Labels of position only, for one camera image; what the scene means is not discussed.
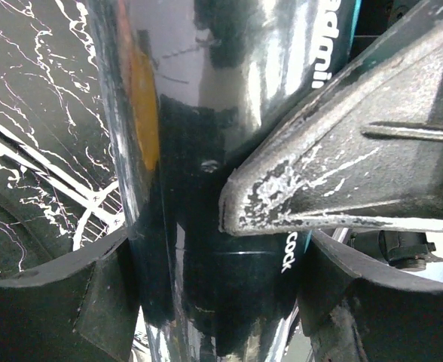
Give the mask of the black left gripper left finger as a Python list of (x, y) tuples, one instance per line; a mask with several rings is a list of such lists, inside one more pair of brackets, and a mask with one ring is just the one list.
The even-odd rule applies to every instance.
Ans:
[(139, 312), (127, 233), (0, 278), (0, 361), (127, 361)]

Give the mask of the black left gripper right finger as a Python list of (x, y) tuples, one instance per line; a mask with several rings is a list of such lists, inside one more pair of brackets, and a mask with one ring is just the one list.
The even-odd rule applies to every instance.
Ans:
[(299, 287), (316, 361), (443, 361), (443, 283), (313, 231)]

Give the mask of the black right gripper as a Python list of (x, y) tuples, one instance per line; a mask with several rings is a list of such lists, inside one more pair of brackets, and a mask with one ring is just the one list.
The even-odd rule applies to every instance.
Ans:
[[(385, 265), (443, 283), (443, 17), (406, 17), (300, 104), (236, 171), (219, 227), (324, 227)], [(397, 232), (395, 229), (423, 232)]]

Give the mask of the black shuttlecock tube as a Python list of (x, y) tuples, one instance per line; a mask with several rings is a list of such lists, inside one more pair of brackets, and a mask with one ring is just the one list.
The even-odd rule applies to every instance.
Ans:
[(348, 61), (358, 1), (89, 1), (154, 361), (279, 361), (307, 236), (218, 229), (233, 170)]

